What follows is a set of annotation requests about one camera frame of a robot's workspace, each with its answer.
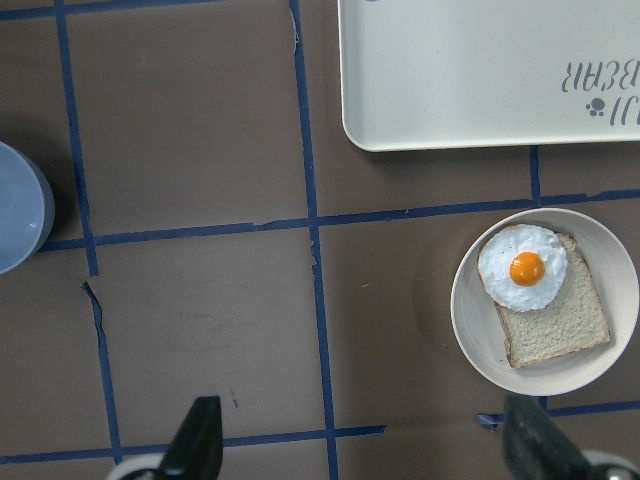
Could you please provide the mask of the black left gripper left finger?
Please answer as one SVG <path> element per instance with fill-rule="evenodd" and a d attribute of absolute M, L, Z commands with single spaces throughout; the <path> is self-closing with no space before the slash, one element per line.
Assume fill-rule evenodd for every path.
<path fill-rule="evenodd" d="M 220 398 L 198 397 L 164 454 L 160 471 L 164 476 L 218 476 L 222 462 Z"/>

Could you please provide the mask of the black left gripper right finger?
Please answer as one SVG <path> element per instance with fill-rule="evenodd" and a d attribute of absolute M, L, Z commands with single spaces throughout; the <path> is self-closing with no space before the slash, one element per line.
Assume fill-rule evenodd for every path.
<path fill-rule="evenodd" d="M 503 456 L 514 479 L 586 479 L 590 463 L 532 399 L 505 401 Z"/>

